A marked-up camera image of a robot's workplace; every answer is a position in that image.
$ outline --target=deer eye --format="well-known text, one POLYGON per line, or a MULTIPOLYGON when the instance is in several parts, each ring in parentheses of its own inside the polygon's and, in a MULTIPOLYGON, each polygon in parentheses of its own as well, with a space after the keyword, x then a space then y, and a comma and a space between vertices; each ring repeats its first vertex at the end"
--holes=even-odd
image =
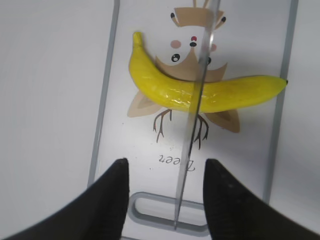
POLYGON ((180 54, 176 53, 176 54, 173 54, 172 57, 171 57, 171 61, 172 62, 178 62, 180 59, 180 54))

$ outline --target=knife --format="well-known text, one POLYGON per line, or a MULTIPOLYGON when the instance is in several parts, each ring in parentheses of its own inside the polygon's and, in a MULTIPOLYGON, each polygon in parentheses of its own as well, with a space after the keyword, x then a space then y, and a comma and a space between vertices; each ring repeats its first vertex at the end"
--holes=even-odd
POLYGON ((201 49, 198 59, 198 72, 193 85, 193 93, 187 117, 186 130, 182 145, 181 160, 179 165, 178 181, 175 194, 174 206, 174 229, 177 229, 177 224, 180 215, 181 203, 184 195, 184 188, 187 178, 188 164, 195 137, 195 129, 197 125, 197 116, 201 104, 201 96, 204 88, 206 78, 208 58, 210 54, 210 47, 214 42, 214 29, 217 21, 220 0, 210 0, 208 5, 208 12, 206 15, 206 24, 204 34, 201 42, 201 49))

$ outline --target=cartoon deer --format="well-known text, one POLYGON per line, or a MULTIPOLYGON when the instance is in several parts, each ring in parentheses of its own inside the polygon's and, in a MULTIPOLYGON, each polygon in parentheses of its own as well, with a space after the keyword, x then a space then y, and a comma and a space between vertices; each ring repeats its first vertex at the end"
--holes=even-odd
MULTIPOLYGON (((197 7, 196 0, 193 0, 193 7, 177 7, 174 9, 174 13, 172 12, 170 17, 173 23, 177 27, 185 27, 185 26, 199 26, 205 27, 207 15, 210 14, 210 11, 206 8, 209 0, 205 0, 202 7, 197 7)), ((217 24, 215 29, 220 28, 225 22, 226 17, 224 16, 223 11, 218 11, 217 15, 217 24)), ((171 47, 173 49, 178 49, 181 47, 181 43, 178 40, 173 40, 171 42, 171 47)), ((195 54, 195 47, 197 46, 197 37, 191 36, 190 37, 190 50, 187 57, 184 60, 180 59, 180 55, 178 53, 173 54, 171 56, 171 61, 176 63, 181 60, 176 65, 166 65, 165 63, 161 62, 160 59, 156 56, 155 57, 155 65, 158 67, 160 71, 164 74, 179 79, 182 81, 194 81, 196 79, 196 74, 199 68, 198 59, 195 54)), ((217 46, 213 44, 210 48, 211 52, 216 50, 217 46)), ((211 63, 212 59, 209 57, 208 65, 211 63)), ((205 76, 205 82, 212 83, 222 81, 224 74, 227 69, 227 63, 220 68, 214 70, 207 70, 205 76)), ((128 117, 141 117, 146 115, 151 115, 158 112, 162 106, 152 102, 146 96, 143 95, 140 91, 134 97, 129 110, 128 110, 128 117)), ((172 110, 166 109, 163 112, 159 113, 153 122, 153 130, 157 132, 157 120, 160 118, 160 126, 157 133, 156 142, 159 141, 160 135, 164 137, 163 132, 163 120, 164 116, 169 114, 170 121, 172 120, 172 110)), ((227 129, 233 133, 238 133, 240 131, 240 123, 237 110, 229 110, 223 112, 215 112, 215 113, 206 113, 205 116, 209 121, 212 123, 222 127, 223 129, 227 129)), ((199 114, 197 116, 199 120, 199 130, 194 139, 194 142, 198 141, 198 147, 201 148, 201 140, 207 139, 209 133, 209 125, 207 121, 199 114), (205 125, 205 134, 204 137, 201 139, 202 127, 203 124, 205 125)))

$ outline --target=yellow banana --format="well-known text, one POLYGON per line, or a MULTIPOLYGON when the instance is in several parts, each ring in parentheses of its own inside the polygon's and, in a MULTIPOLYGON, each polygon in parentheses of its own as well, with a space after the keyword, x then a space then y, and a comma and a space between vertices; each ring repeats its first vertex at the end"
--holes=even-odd
MULTIPOLYGON (((150 100, 168 109, 188 112, 194 83, 161 73, 145 52, 141 32, 133 34, 129 71, 138 89, 150 100)), ((278 95, 287 83, 268 75, 205 83, 199 112, 215 113, 261 104, 278 95)))

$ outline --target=white surface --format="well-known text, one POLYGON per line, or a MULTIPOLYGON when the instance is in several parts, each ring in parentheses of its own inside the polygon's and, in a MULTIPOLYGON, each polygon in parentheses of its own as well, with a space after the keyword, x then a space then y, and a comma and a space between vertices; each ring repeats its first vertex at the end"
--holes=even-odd
MULTIPOLYGON (((172 65, 174 63, 171 62, 171 56, 179 51, 181 62, 190 50, 191 36, 197 36, 200 44, 203 28, 178 28, 172 22, 170 13, 175 7, 191 6, 191 0, 121 1, 97 177, 103 174, 114 159, 127 157, 130 164, 131 194, 144 191, 175 196, 179 165, 159 162, 159 159, 160 155, 164 155, 166 160, 168 157, 181 157, 187 119, 185 113, 177 111, 172 113, 172 121, 166 115, 163 120, 164 138, 160 136, 156 143, 157 134, 153 132, 153 121, 164 108, 148 116, 127 117, 128 108, 138 92, 128 71, 132 35, 135 31, 144 33, 147 51, 153 58, 158 55, 163 62, 172 65), (170 47, 172 40, 179 40, 182 47, 173 50, 170 47)), ((228 62, 225 79, 255 74, 280 74, 289 8, 290 0, 222 1, 220 9, 225 11, 226 23, 216 31, 217 51, 212 56, 217 56, 215 67, 228 62)), ((241 132, 238 134, 209 122, 208 140, 202 141, 200 151, 195 147, 192 152, 196 170, 190 171, 187 176, 185 200, 202 202, 202 181, 207 158, 221 160, 240 181, 259 197, 262 196, 274 109, 273 99, 259 106, 239 110, 241 132)), ((194 239, 138 225, 128 217, 123 235, 154 240, 194 239)))
POLYGON ((0 239, 86 189, 112 0, 0 1, 0 239))
POLYGON ((320 1, 299 1, 270 203, 320 233, 320 1))

